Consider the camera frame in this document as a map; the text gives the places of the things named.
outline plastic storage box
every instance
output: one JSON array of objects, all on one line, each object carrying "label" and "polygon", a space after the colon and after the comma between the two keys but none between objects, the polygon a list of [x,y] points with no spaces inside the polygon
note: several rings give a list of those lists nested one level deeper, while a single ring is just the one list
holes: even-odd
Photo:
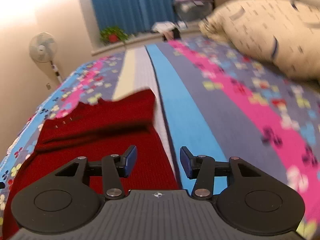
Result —
[{"label": "plastic storage box", "polygon": [[192,22],[205,18],[213,10],[213,0],[173,0],[180,20]]}]

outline black device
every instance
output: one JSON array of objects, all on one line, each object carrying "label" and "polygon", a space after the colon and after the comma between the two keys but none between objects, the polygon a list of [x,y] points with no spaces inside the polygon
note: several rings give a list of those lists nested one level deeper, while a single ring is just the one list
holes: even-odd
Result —
[{"label": "black device", "polygon": [[[18,192],[11,210],[21,228],[11,239],[303,239],[295,232],[305,209],[301,196],[241,158],[216,162],[182,147],[183,169],[196,179],[191,195],[125,195],[119,178],[129,176],[137,154],[130,146],[98,162],[78,157]],[[102,176],[103,195],[88,187],[90,176]],[[227,177],[219,195],[216,176]]]}]

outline green plant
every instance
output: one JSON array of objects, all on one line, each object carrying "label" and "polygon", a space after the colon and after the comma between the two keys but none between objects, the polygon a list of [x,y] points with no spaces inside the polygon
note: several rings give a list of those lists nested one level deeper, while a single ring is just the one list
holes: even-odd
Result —
[{"label": "green plant", "polygon": [[124,33],[124,31],[121,30],[118,26],[107,27],[100,31],[100,39],[104,43],[109,42],[109,36],[111,34],[117,35],[118,39],[123,42],[125,42],[128,39],[128,35]]}]

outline blue curtain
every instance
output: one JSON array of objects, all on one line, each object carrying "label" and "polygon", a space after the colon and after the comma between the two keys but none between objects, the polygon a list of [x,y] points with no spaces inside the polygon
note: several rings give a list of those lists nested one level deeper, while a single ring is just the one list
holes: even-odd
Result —
[{"label": "blue curtain", "polygon": [[155,22],[176,21],[173,0],[92,0],[99,28],[118,25],[126,33],[149,31]]}]

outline fan pole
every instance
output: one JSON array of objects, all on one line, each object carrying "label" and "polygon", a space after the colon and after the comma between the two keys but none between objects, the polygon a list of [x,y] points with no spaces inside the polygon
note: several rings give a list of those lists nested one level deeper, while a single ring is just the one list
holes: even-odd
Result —
[{"label": "fan pole", "polygon": [[52,60],[50,60],[50,63],[51,63],[51,67],[52,67],[54,73],[57,76],[57,79],[59,80],[60,84],[62,84],[62,78],[60,76],[60,73],[59,73],[59,70],[58,70],[57,66],[53,63]]}]

